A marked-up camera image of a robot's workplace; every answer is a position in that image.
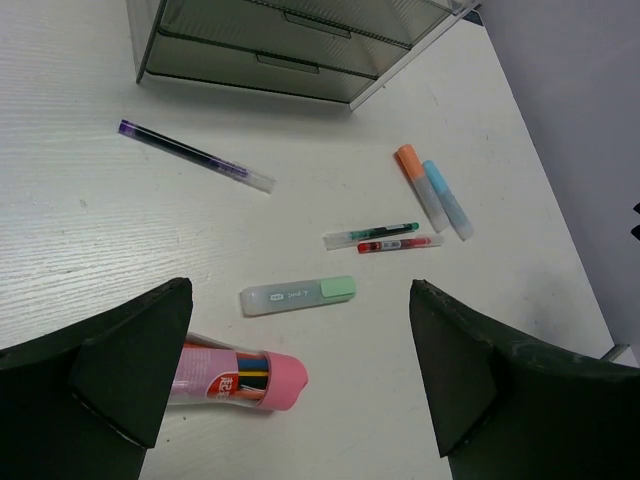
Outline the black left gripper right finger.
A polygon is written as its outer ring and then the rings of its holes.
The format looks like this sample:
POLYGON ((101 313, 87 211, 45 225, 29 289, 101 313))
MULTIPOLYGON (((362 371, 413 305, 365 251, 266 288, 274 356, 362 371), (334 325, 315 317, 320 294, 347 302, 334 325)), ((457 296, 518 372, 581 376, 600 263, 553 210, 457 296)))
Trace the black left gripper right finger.
POLYGON ((549 344, 416 280, 409 317, 456 479, 635 479, 639 372, 549 344))

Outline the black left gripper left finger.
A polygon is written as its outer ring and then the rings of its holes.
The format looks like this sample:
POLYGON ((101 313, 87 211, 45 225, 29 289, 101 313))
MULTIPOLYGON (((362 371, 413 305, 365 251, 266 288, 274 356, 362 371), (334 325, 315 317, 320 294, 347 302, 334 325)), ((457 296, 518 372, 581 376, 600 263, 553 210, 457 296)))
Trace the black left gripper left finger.
POLYGON ((193 309, 187 278, 1 352, 4 479, 136 479, 193 309))

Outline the pink marker tube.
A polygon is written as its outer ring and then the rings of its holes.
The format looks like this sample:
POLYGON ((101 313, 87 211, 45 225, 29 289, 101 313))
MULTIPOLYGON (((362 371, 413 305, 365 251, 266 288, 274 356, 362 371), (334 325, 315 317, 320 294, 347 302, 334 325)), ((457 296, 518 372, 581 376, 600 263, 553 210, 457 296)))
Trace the pink marker tube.
POLYGON ((307 384, 307 370, 293 356, 236 347, 189 333, 168 404, 225 403, 287 411, 307 384))

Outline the blue highlighter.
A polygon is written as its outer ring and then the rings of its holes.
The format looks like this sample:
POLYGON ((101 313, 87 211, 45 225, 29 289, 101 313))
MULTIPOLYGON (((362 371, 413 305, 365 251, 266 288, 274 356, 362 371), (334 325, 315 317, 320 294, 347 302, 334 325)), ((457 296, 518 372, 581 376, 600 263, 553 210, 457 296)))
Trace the blue highlighter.
POLYGON ((433 161, 424 161, 422 166, 454 231, 462 241, 469 240, 474 228, 448 183, 433 161))

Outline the orange highlighter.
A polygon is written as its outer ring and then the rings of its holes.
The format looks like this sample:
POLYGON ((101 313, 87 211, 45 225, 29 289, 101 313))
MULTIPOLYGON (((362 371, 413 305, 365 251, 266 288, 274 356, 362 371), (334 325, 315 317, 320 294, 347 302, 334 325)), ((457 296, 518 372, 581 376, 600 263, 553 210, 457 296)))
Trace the orange highlighter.
POLYGON ((414 148, 405 144, 398 148, 396 156, 413 184, 434 231, 442 232, 449 225, 449 220, 414 148))

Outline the red gel pen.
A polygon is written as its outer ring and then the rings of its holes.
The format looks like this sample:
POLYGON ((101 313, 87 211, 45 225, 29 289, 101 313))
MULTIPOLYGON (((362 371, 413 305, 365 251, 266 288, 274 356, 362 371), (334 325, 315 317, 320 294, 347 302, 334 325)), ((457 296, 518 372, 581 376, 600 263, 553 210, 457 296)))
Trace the red gel pen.
POLYGON ((445 238, 441 235, 419 235, 414 238, 362 242, 357 245, 359 254, 440 247, 445 238))

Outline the green highlighter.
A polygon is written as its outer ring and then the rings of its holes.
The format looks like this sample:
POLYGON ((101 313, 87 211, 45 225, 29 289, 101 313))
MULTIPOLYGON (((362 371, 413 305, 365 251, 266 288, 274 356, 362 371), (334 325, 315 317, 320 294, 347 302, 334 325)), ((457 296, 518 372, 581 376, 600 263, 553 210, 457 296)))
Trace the green highlighter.
POLYGON ((351 276, 254 286, 239 295, 242 312, 248 317, 343 303, 355 296, 351 276))

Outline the purple gel pen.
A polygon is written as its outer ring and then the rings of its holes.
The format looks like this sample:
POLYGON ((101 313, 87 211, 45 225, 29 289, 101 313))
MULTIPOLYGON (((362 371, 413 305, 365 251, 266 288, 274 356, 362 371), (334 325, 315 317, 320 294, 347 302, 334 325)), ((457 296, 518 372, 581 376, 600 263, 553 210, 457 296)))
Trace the purple gel pen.
POLYGON ((122 119, 120 121, 118 132, 123 136, 195 163, 261 192, 270 194, 276 185, 276 181, 269 176, 246 166, 226 161, 129 120, 122 119))

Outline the clear acrylic drawer organizer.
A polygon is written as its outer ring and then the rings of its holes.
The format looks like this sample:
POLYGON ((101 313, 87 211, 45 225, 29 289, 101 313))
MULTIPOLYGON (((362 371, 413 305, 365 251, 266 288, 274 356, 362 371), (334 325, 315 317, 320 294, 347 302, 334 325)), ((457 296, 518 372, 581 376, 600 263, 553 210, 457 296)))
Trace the clear acrylic drawer organizer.
POLYGON ((361 105, 475 1, 129 1, 149 75, 361 105))

